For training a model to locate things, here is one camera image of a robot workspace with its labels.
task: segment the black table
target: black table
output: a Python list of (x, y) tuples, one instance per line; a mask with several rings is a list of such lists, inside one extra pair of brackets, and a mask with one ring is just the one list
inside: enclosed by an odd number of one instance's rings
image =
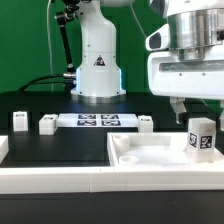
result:
[[(143, 93), (128, 94), (126, 101), (120, 103), (89, 105), (74, 102), (63, 93), (7, 92), (0, 95), (0, 105), (0, 134), (7, 134), (10, 144), (10, 151), (1, 167), (109, 166), (107, 133), (137, 131), (136, 128), (59, 128), (55, 136), (39, 136), (38, 122), (44, 114), (151, 115), (154, 131), (187, 131), (186, 123), (176, 124), (168, 98)], [(208, 117), (218, 121), (218, 115), (200, 101), (187, 100), (186, 108), (191, 118)], [(12, 132), (14, 111), (29, 112), (29, 132)], [(220, 151), (224, 149), (224, 134), (219, 131), (216, 147)], [(0, 222), (223, 223), (223, 206), (224, 191), (0, 195)]]

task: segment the cable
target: cable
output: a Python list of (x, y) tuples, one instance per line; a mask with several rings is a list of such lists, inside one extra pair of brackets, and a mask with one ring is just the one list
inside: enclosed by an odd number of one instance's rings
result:
[[(50, 27), (50, 6), (51, 6), (52, 0), (48, 1), (47, 4), (47, 39), (48, 39), (48, 49), (49, 49), (49, 57), (50, 57), (50, 71), (51, 75), (54, 73), (54, 67), (53, 67), (53, 55), (52, 55), (52, 43), (51, 43), (51, 27)], [(51, 91), (54, 91), (54, 85), (51, 86)]]
[(23, 91), (23, 88), (26, 86), (32, 85), (38, 81), (46, 80), (46, 79), (52, 79), (52, 78), (63, 78), (63, 75), (48, 75), (48, 76), (42, 76), (36, 79), (33, 79), (32, 81), (28, 82), (27, 84), (21, 86), (18, 91)]
[(28, 88), (29, 86), (33, 86), (33, 85), (59, 84), (59, 83), (64, 84), (64, 82), (37, 82), (37, 83), (28, 83), (28, 84), (26, 84), (26, 85), (20, 87), (20, 88), (18, 89), (18, 91), (20, 91), (20, 92), (24, 92), (24, 90), (25, 90), (26, 88)]
[(143, 30), (143, 28), (142, 28), (142, 26), (141, 26), (141, 24), (140, 24), (140, 22), (138, 20), (138, 17), (136, 16), (135, 10), (134, 10), (133, 5), (132, 5), (132, 0), (130, 0), (130, 8), (131, 8), (132, 14), (133, 14), (133, 16), (135, 18), (135, 21), (138, 24), (139, 29), (141, 30), (142, 35), (146, 39), (147, 36), (146, 36), (146, 34), (145, 34), (145, 32), (144, 32), (144, 30)]

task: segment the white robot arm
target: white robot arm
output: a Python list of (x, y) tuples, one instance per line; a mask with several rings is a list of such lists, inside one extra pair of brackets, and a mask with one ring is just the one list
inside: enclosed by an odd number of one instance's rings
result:
[(121, 87), (121, 70), (116, 64), (116, 28), (104, 18), (101, 6), (121, 7), (134, 0), (63, 0), (66, 1), (77, 4), (75, 15), (82, 30), (82, 64), (76, 71), (72, 99), (88, 103), (124, 99), (126, 91)]
[[(167, 24), (146, 39), (153, 94), (170, 96), (180, 122), (185, 97), (216, 99), (224, 106), (224, 2), (150, 0)], [(224, 114), (221, 126), (224, 130)]]

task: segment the white cube with marker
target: white cube with marker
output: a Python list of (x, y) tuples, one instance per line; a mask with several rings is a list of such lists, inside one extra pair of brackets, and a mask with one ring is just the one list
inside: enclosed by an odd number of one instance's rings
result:
[(39, 121), (39, 134), (40, 135), (54, 135), (58, 128), (58, 115), (46, 114)]
[(28, 131), (28, 115), (25, 111), (13, 112), (13, 131)]
[(208, 118), (192, 118), (188, 124), (187, 155), (194, 162), (213, 162), (216, 123)]
[(140, 133), (152, 133), (153, 132), (153, 120), (151, 116), (139, 116), (138, 117), (138, 131)]

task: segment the green wall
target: green wall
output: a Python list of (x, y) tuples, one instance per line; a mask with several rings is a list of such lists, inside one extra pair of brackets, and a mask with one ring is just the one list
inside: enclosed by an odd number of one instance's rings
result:
[[(50, 74), (46, 31), (48, 0), (1, 0), (0, 8), (0, 92), (17, 90), (28, 81)], [(149, 35), (163, 24), (148, 7), (148, 0), (136, 0), (134, 9)], [(63, 10), (56, 0), (51, 6), (54, 73), (66, 71), (64, 51), (54, 15)], [(147, 58), (144, 38), (130, 7), (103, 8), (103, 14), (117, 27), (117, 63), (123, 71), (123, 87), (129, 92), (148, 92)], [(69, 23), (68, 35), (75, 66), (81, 63), (79, 21)], [(50, 86), (30, 90), (50, 90)]]

